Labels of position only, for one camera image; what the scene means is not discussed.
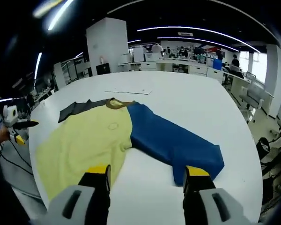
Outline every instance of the yellow shirt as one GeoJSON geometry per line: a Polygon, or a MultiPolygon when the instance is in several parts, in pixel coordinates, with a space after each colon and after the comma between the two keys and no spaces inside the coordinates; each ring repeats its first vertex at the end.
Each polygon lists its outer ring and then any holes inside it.
{"type": "Polygon", "coordinates": [[[127,107],[113,110],[103,105],[70,116],[36,152],[37,169],[48,199],[78,184],[91,166],[110,164],[113,185],[126,149],[132,146],[131,132],[127,107]]]}

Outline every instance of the ceiling light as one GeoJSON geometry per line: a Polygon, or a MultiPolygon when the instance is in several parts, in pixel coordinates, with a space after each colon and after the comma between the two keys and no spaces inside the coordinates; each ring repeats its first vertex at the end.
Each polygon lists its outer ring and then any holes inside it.
{"type": "Polygon", "coordinates": [[[60,8],[60,10],[57,12],[53,20],[51,21],[51,24],[48,28],[48,30],[52,30],[53,27],[55,26],[57,20],[61,17],[61,15],[65,12],[65,10],[69,7],[69,5],[73,2],[74,0],[67,0],[66,3],[60,8]]]}
{"type": "Polygon", "coordinates": [[[38,54],[36,70],[35,70],[35,72],[34,72],[34,85],[36,85],[37,70],[38,70],[38,65],[39,65],[39,62],[40,62],[40,60],[41,60],[41,57],[42,57],[42,53],[38,54]]]}
{"type": "Polygon", "coordinates": [[[189,39],[189,40],[195,40],[195,41],[205,41],[205,42],[209,42],[209,43],[212,43],[212,44],[220,45],[220,46],[223,46],[223,47],[226,47],[226,48],[229,48],[229,49],[232,49],[234,51],[239,52],[239,50],[237,50],[235,48],[231,48],[229,46],[222,45],[222,44],[217,43],[217,42],[207,41],[207,40],[203,40],[203,39],[196,39],[196,38],[190,38],[190,37],[158,37],[157,39],[171,39],[171,38],[173,38],[173,39],[176,39],[176,38],[179,38],[179,39],[189,39]]]}
{"type": "Polygon", "coordinates": [[[137,42],[137,41],[141,41],[141,40],[139,39],[139,40],[135,40],[135,41],[128,41],[128,44],[133,43],[133,42],[137,42]]]}
{"type": "Polygon", "coordinates": [[[0,99],[0,102],[6,102],[6,101],[10,101],[10,100],[13,100],[13,98],[0,99]]]}
{"type": "Polygon", "coordinates": [[[35,18],[41,18],[44,16],[50,9],[58,5],[62,0],[47,0],[41,5],[39,5],[34,11],[33,11],[33,16],[35,18]]]}
{"type": "Polygon", "coordinates": [[[219,35],[222,35],[222,36],[225,36],[225,37],[228,37],[228,38],[231,38],[235,41],[239,41],[241,43],[243,43],[244,45],[250,47],[251,49],[254,49],[255,51],[261,53],[259,50],[257,50],[256,48],[254,48],[253,46],[235,38],[235,37],[232,37],[232,36],[229,36],[227,34],[223,34],[223,33],[220,33],[220,32],[217,32],[217,31],[214,31],[214,30],[207,30],[207,29],[203,29],[203,28],[197,28],[197,27],[182,27],[182,26],[166,26],[166,27],[151,27],[151,28],[145,28],[145,29],[140,29],[140,30],[137,30],[137,31],[144,31],[144,30],[154,30],[154,29],[162,29],[162,28],[180,28],[180,29],[193,29],[193,30],[202,30],[202,31],[208,31],[208,32],[212,32],[214,34],[219,34],[219,35]]]}
{"type": "Polygon", "coordinates": [[[75,58],[81,56],[83,54],[83,52],[81,52],[80,54],[76,55],[75,58]]]}

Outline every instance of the blue sleeve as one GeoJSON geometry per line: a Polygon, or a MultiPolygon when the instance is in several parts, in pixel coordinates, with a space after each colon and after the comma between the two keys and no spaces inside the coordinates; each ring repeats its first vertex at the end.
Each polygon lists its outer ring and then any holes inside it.
{"type": "Polygon", "coordinates": [[[218,145],[155,115],[148,107],[135,103],[129,105],[132,121],[132,146],[173,166],[174,181],[183,185],[185,166],[195,166],[207,171],[212,180],[224,167],[218,145]]]}

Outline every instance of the round table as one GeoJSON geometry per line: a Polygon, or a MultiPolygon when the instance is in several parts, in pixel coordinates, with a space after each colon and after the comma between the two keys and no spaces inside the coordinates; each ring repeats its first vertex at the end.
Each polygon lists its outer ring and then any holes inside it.
{"type": "MultiPolygon", "coordinates": [[[[30,158],[36,184],[49,201],[36,168],[35,150],[60,124],[59,112],[74,101],[115,97],[138,101],[155,114],[220,145],[225,167],[214,180],[257,222],[262,203],[262,175],[251,132],[237,105],[217,80],[190,74],[138,71],[99,75],[75,81],[57,91],[32,111],[39,125],[31,127],[30,158]],[[106,90],[148,90],[149,95],[106,90]]],[[[183,190],[173,181],[172,167],[137,150],[127,152],[111,190],[108,224],[185,224],[183,190]]]]}

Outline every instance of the dark gray sleeve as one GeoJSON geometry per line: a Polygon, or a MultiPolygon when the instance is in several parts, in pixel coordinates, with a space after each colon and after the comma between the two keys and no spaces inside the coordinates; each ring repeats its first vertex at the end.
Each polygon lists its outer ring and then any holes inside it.
{"type": "Polygon", "coordinates": [[[108,99],[100,100],[97,102],[92,102],[91,100],[88,100],[85,103],[73,102],[67,108],[60,111],[58,123],[66,120],[70,115],[77,115],[97,106],[105,105],[107,100],[108,99]]]}

